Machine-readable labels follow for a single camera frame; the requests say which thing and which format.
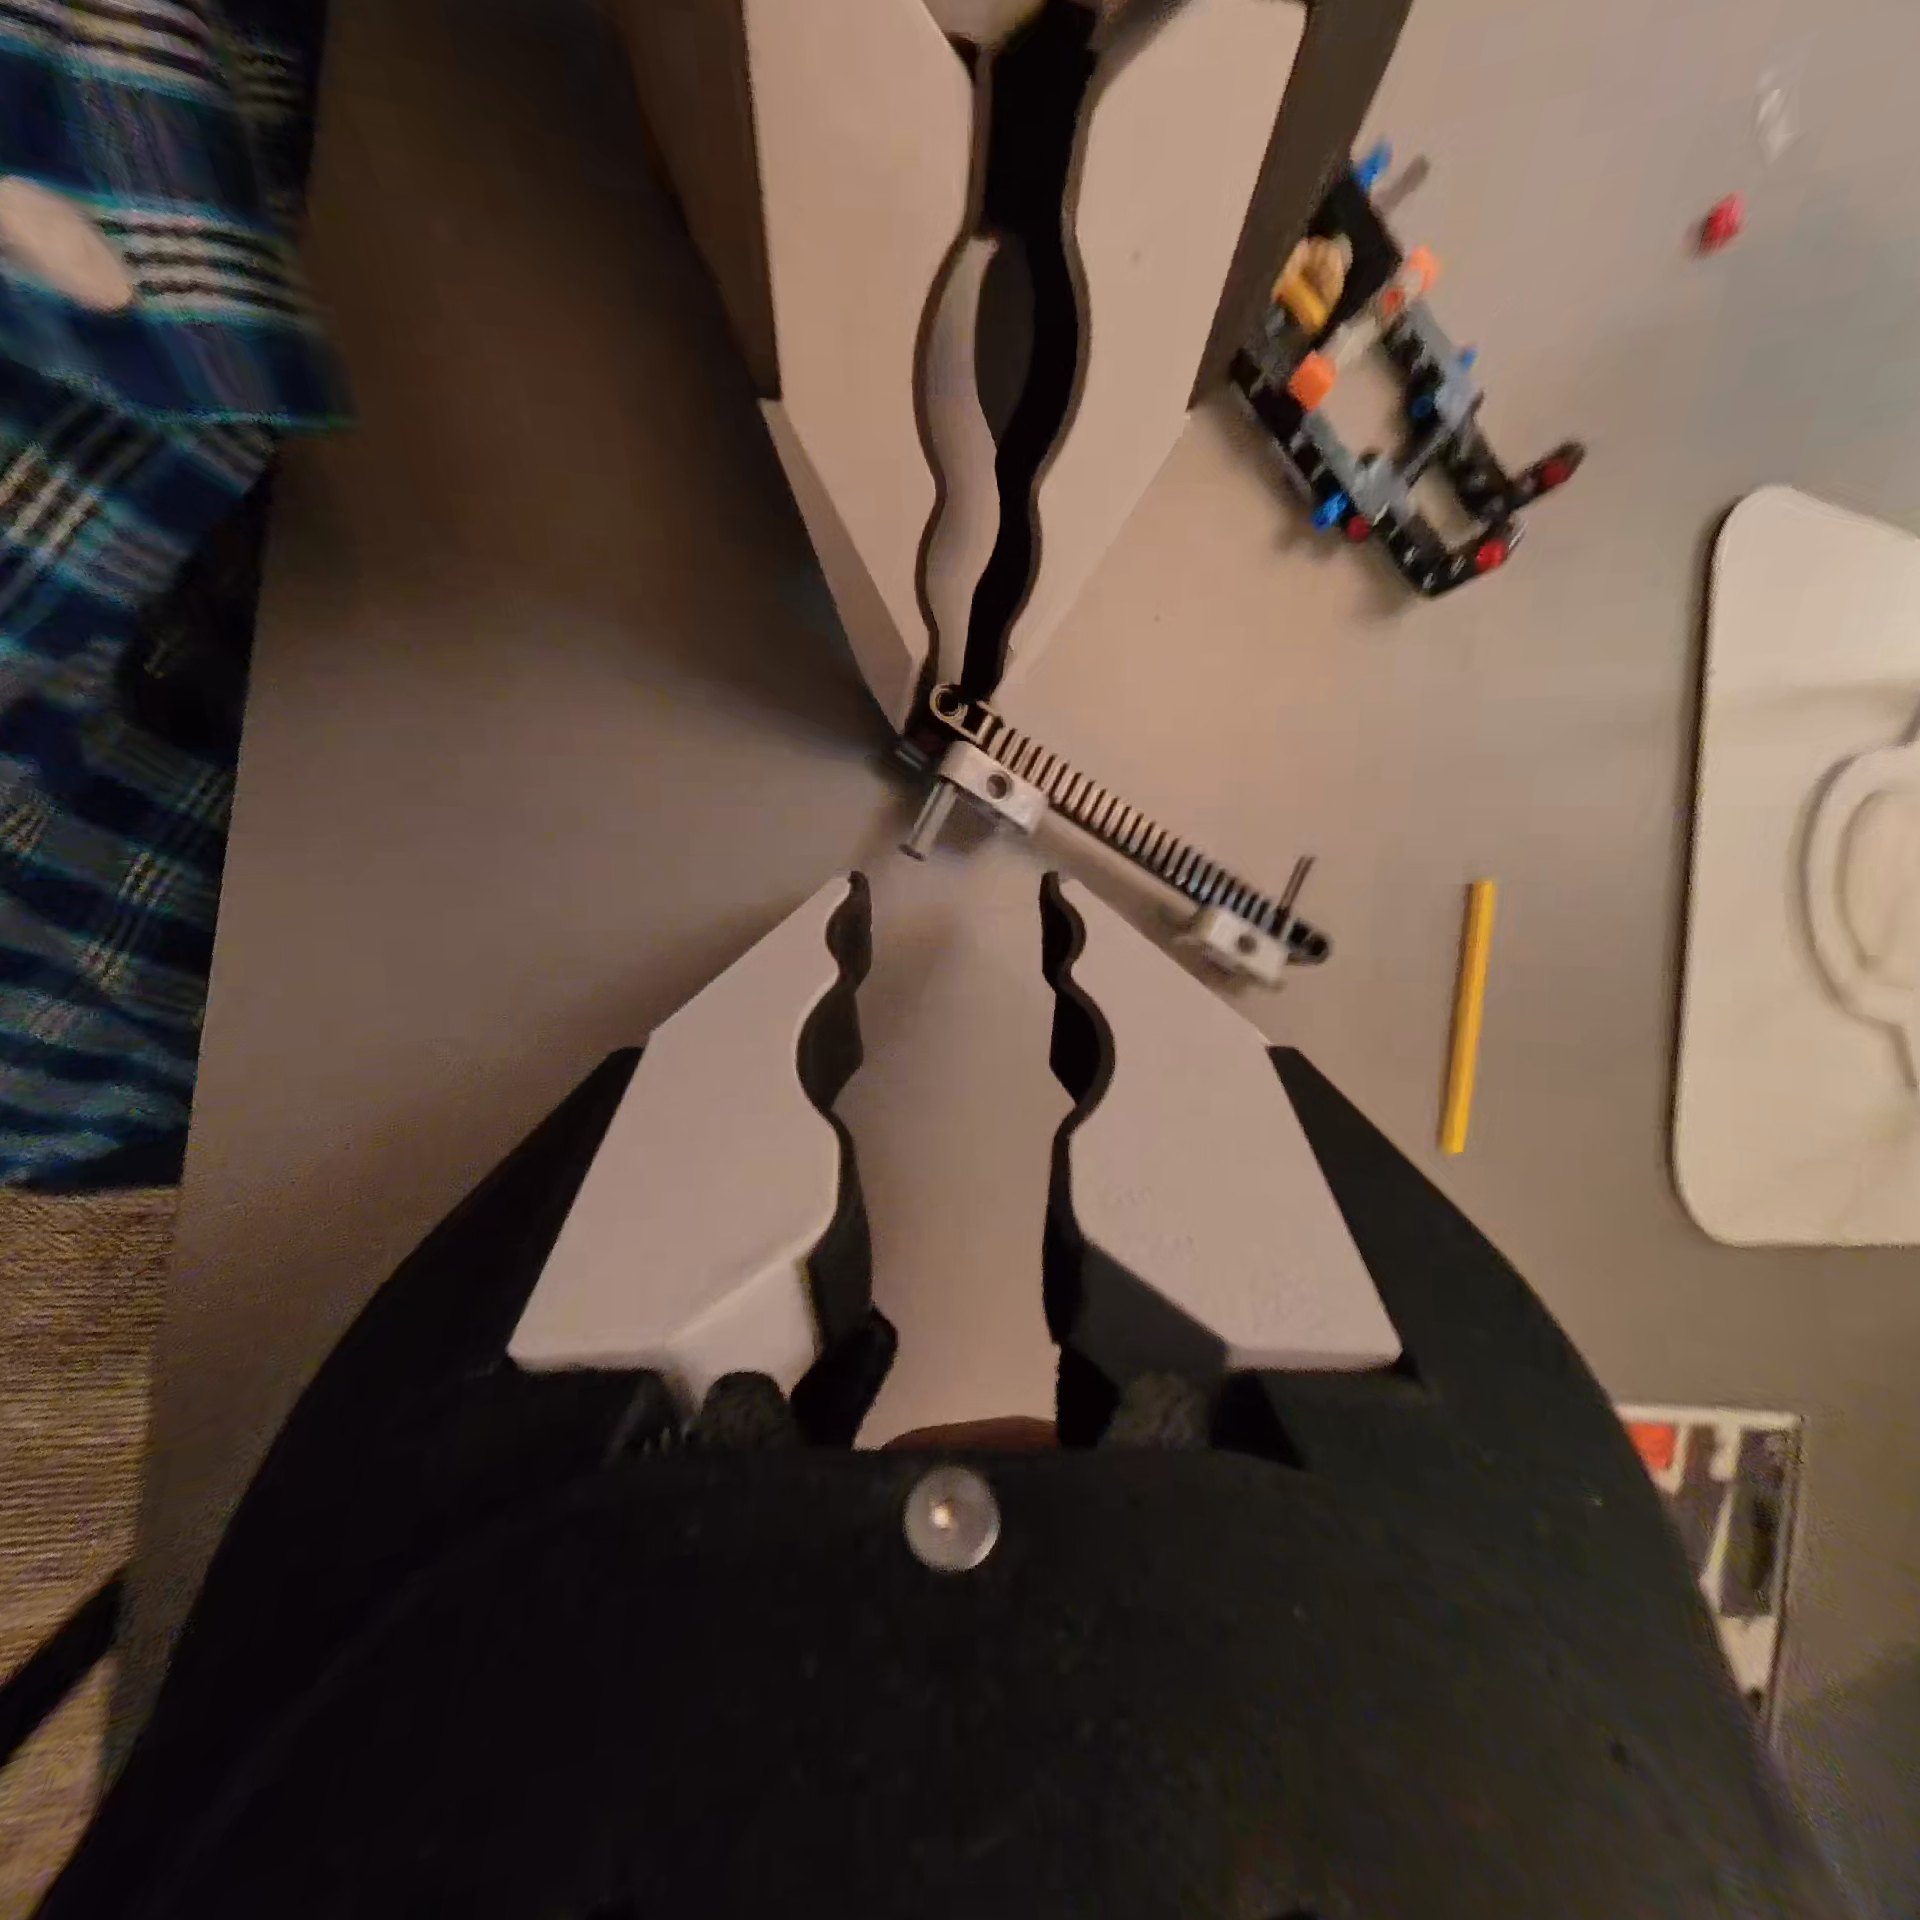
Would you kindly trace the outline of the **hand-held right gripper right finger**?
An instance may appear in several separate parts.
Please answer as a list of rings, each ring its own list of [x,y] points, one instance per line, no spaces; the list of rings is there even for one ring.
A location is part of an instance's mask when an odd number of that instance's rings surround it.
[[[1037,881],[1044,1336],[1058,1445],[1100,1445],[1130,1384],[1207,1437],[1230,1382],[1393,1370],[1399,1333],[1256,1021],[1098,890]]]

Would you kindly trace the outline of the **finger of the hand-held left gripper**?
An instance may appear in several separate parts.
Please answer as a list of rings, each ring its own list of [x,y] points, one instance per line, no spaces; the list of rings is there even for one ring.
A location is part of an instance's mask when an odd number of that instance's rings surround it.
[[[988,230],[1033,283],[958,690],[1037,660],[1187,436],[1308,5],[1037,5],[988,55]]]
[[[746,0],[777,400],[759,400],[856,672],[889,728],[929,660],[928,316],[970,220],[974,71],[928,0]]]

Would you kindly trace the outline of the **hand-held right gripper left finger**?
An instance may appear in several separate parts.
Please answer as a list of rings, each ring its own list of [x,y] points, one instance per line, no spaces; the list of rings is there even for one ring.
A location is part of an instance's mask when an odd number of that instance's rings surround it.
[[[757,1370],[858,1437],[896,1365],[842,1119],[871,971],[871,873],[830,873],[644,1029],[503,1336],[522,1370],[655,1370],[675,1417]]]

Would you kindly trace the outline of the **light grey lego connector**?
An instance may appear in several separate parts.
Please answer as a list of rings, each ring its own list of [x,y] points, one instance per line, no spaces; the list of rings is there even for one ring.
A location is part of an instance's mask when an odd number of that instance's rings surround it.
[[[974,813],[988,813],[998,823],[1008,823],[1008,833],[1037,833],[1044,823],[1044,791],[1037,782],[1023,782],[1023,777],[1008,777],[998,755],[980,755],[974,740],[956,740],[944,755],[941,755],[941,782],[944,791],[958,791]]]
[[[1225,900],[1203,900],[1174,944],[1195,954],[1203,971],[1230,977],[1230,980],[1254,980],[1254,986],[1281,986],[1287,957],[1294,957],[1294,917],[1281,922],[1254,922]]]

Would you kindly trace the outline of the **black lego chassis frame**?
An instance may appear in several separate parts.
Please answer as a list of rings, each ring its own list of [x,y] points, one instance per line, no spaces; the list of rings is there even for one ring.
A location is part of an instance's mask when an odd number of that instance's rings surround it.
[[[1230,353],[1242,410],[1268,428],[1316,534],[1383,550],[1413,601],[1484,584],[1522,550],[1522,510],[1586,471],[1586,439],[1506,471],[1482,428],[1482,346],[1460,346],[1437,316],[1437,255],[1393,236],[1393,207],[1429,179],[1429,155],[1393,168],[1393,144],[1349,155],[1308,236],[1287,246],[1256,335]],[[1349,362],[1383,362],[1399,400],[1388,450],[1349,450],[1329,392]]]

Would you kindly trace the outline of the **black lego gear rack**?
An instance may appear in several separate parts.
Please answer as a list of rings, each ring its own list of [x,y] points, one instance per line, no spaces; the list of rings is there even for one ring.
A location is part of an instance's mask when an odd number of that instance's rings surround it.
[[[1218,851],[1203,851],[1195,840],[1178,840],[1174,823],[1159,823],[1151,813],[1138,813],[1130,796],[1117,796],[1107,782],[1098,782],[1087,766],[1074,766],[1064,755],[1052,755],[1044,740],[1008,728],[998,704],[970,698],[958,680],[929,680],[928,722],[941,732],[941,755],[956,740],[974,740],[1008,777],[1044,791],[1044,806],[1052,806],[1044,823],[1064,823],[1064,833],[1098,840],[1130,873],[1178,898],[1187,917],[1203,900],[1225,900],[1225,911],[1234,911],[1254,922],[1281,922],[1281,890],[1256,890],[1256,881],[1230,873]],[[1294,944],[1287,971],[1324,971],[1329,957],[1329,932],[1308,922],[1301,911],[1294,911],[1287,944]]]

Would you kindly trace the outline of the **yellow lego axle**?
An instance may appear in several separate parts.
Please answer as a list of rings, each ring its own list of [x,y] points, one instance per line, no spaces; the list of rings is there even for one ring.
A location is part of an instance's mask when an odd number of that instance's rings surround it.
[[[1452,1063],[1442,1063],[1442,1113],[1437,1113],[1442,1160],[1465,1160],[1465,1148],[1472,1148],[1496,917],[1501,917],[1501,881],[1482,873],[1465,890],[1465,917],[1460,917]]]

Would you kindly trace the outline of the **lego sticker sheet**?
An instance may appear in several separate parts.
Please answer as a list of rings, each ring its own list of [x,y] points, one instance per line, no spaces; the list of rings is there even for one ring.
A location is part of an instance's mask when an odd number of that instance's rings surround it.
[[[1717,1613],[1732,1692],[1778,1735],[1806,1417],[1790,1410],[1614,1410]]]

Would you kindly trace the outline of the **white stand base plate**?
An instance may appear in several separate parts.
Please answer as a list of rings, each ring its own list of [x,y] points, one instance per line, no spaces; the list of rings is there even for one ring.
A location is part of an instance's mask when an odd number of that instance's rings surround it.
[[[1837,763],[1920,732],[1920,538],[1752,492],[1705,553],[1673,1188],[1717,1245],[1920,1245],[1920,1098],[1806,938]]]

